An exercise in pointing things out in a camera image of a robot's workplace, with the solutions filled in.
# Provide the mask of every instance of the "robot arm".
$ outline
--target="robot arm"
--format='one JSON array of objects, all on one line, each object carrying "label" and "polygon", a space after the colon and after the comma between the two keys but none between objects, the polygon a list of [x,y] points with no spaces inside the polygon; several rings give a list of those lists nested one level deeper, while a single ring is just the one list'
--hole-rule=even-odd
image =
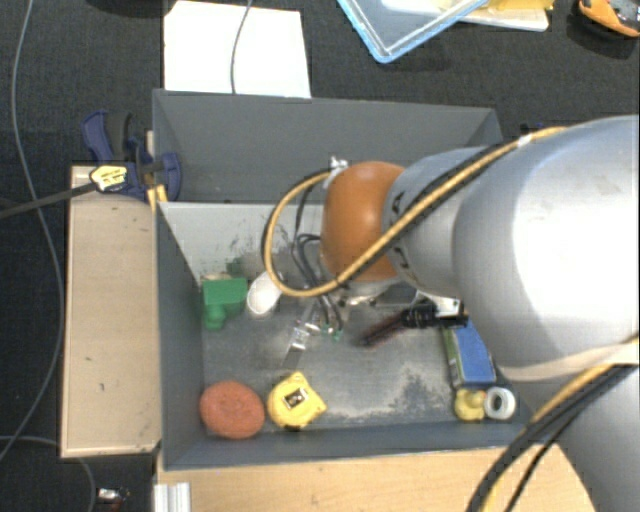
[{"label": "robot arm", "polygon": [[[283,204],[329,174],[318,173],[294,186],[274,210],[265,230],[267,271],[284,293],[298,297],[330,293],[346,280],[352,292],[375,293],[395,279],[461,299],[498,366],[553,361],[637,337],[638,117],[546,134],[511,145],[499,158],[485,157],[484,148],[427,157],[394,176],[382,195],[360,194],[358,216],[341,210],[354,197],[349,190],[345,202],[333,201],[338,184],[350,182],[339,176],[327,194],[321,240],[321,258],[336,277],[297,291],[278,282],[270,237]],[[476,154],[488,163],[475,179],[449,188],[429,206],[436,204],[425,199],[433,187],[447,189],[455,181],[451,176],[459,176],[452,169]],[[382,181],[389,180],[366,172],[348,186],[375,189]],[[425,200],[430,215],[398,228]],[[351,223],[353,232],[373,225],[355,244],[360,251],[371,244],[369,249],[352,254],[358,251],[340,240],[344,229],[330,229],[332,222],[342,228]],[[341,258],[340,251],[350,254]],[[397,277],[369,272],[371,255],[383,252]],[[537,410],[570,378],[513,384]],[[634,510],[640,502],[638,396],[636,370],[590,405],[559,440],[600,510]]]}]

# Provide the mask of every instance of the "tape roll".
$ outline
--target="tape roll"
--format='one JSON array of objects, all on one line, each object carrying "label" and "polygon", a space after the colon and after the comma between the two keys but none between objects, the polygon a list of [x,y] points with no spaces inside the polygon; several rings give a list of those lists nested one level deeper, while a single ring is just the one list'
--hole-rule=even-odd
[{"label": "tape roll", "polygon": [[506,388],[493,387],[487,391],[484,412],[492,420],[505,421],[516,412],[516,397]]}]

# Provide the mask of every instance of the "clamp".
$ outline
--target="clamp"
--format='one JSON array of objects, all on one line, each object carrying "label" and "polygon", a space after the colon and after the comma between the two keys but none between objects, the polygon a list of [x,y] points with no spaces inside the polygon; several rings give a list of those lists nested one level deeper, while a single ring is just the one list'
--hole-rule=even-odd
[{"label": "clamp", "polygon": [[175,201],[182,182],[177,155],[163,153],[159,161],[154,161],[144,144],[129,134],[130,124],[131,114],[122,111],[97,110],[82,121],[82,137],[92,160],[100,165],[117,164],[114,169],[118,169],[106,181],[104,170],[92,175],[92,181],[101,192],[120,193],[143,202],[147,201],[147,191],[161,184],[167,199]]}]

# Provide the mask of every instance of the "green block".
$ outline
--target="green block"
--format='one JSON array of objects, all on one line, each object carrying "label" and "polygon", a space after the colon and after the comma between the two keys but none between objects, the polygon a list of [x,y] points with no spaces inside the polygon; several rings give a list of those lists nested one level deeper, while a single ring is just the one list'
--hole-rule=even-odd
[{"label": "green block", "polygon": [[244,310],[246,298],[247,280],[244,278],[203,281],[205,327],[211,331],[222,329],[227,318],[233,318]]}]

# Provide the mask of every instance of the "blue clamp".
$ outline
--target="blue clamp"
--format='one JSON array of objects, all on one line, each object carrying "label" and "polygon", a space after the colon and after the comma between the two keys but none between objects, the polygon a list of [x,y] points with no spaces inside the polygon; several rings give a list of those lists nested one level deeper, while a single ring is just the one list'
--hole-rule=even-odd
[{"label": "blue clamp", "polygon": [[164,153],[160,161],[154,162],[144,144],[129,135],[130,122],[128,112],[97,110],[87,116],[80,127],[91,158],[98,164],[117,162],[126,167],[127,185],[118,190],[119,194],[146,201],[146,191],[151,186],[144,182],[144,175],[152,173],[156,183],[166,187],[169,201],[175,201],[182,183],[178,156]]}]

